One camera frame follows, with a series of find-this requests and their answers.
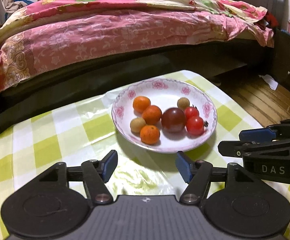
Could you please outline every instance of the small orange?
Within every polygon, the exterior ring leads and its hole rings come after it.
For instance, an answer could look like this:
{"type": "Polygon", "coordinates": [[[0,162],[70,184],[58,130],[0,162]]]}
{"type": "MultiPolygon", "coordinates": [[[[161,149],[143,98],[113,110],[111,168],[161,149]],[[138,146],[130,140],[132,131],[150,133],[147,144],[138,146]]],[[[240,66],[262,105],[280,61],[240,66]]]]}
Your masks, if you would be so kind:
{"type": "Polygon", "coordinates": [[[145,125],[140,131],[140,139],[146,144],[155,144],[158,142],[161,132],[154,125],[145,125]]]}
{"type": "Polygon", "coordinates": [[[150,106],[150,100],[147,97],[139,96],[133,101],[133,108],[139,113],[143,113],[150,106]]]}
{"type": "Polygon", "coordinates": [[[162,111],[158,106],[149,106],[142,114],[142,118],[145,120],[146,124],[154,125],[162,117],[162,111]]]}

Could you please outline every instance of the green and white tablecloth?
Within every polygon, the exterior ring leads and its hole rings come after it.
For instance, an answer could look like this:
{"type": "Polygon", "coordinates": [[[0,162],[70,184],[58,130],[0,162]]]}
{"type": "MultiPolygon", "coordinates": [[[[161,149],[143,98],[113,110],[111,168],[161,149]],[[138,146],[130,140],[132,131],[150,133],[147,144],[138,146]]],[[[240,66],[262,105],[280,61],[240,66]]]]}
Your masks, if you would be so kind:
{"type": "MultiPolygon", "coordinates": [[[[217,145],[237,140],[241,130],[260,128],[259,123],[234,100],[202,76],[180,71],[164,77],[186,81],[207,93],[218,114],[216,132],[202,146],[187,152],[193,160],[204,159],[217,167],[242,159],[222,157],[217,145]]],[[[79,166],[118,152],[118,166],[106,184],[114,198],[119,194],[180,197],[185,184],[175,167],[175,155],[148,152],[126,141],[114,128],[111,106],[123,88],[41,114],[9,128],[0,135],[0,208],[15,190],[56,162],[79,166]]],[[[290,201],[290,185],[270,183],[290,201]]],[[[82,182],[70,183],[84,193],[82,182]]],[[[210,194],[224,187],[212,183],[210,194]]],[[[0,217],[0,239],[8,235],[0,217]]],[[[290,225],[285,234],[290,239],[290,225]]]]}

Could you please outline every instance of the nightstand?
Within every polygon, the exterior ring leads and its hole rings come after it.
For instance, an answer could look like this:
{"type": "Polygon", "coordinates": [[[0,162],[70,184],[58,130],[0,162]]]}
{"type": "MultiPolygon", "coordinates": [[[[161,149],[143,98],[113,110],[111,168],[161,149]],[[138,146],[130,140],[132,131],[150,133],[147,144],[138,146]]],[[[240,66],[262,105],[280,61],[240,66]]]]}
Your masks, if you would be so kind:
{"type": "Polygon", "coordinates": [[[290,91],[290,35],[277,30],[270,74],[290,91]]]}

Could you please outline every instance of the pink cloth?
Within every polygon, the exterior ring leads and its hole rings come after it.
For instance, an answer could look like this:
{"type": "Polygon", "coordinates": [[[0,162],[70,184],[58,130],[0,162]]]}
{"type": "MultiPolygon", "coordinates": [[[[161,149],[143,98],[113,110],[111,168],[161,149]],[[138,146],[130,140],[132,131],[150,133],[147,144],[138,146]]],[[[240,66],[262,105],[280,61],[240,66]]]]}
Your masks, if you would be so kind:
{"type": "Polygon", "coordinates": [[[0,91],[72,63],[169,45],[228,41],[244,30],[261,46],[273,46],[271,29],[262,31],[238,17],[204,11],[108,10],[55,22],[6,40],[0,50],[0,91]]]}

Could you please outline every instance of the white floral plate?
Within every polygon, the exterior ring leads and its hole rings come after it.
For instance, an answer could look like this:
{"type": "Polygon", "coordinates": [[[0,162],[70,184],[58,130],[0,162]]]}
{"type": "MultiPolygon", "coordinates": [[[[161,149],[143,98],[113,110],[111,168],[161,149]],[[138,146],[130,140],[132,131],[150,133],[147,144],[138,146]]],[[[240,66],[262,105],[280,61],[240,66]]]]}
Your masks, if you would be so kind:
{"type": "Polygon", "coordinates": [[[215,131],[217,124],[216,107],[211,99],[201,90],[183,81],[175,79],[149,79],[135,83],[119,93],[112,105],[112,119],[117,130],[131,143],[144,149],[158,153],[176,153],[189,151],[202,145],[215,131]],[[186,128],[180,133],[172,134],[162,130],[160,122],[160,140],[155,145],[142,143],[139,134],[130,130],[130,122],[140,117],[133,109],[133,100],[137,96],[146,96],[152,105],[158,106],[162,112],[170,107],[177,107],[181,97],[187,97],[191,105],[197,107],[200,117],[208,122],[203,135],[190,136],[186,128]]]}

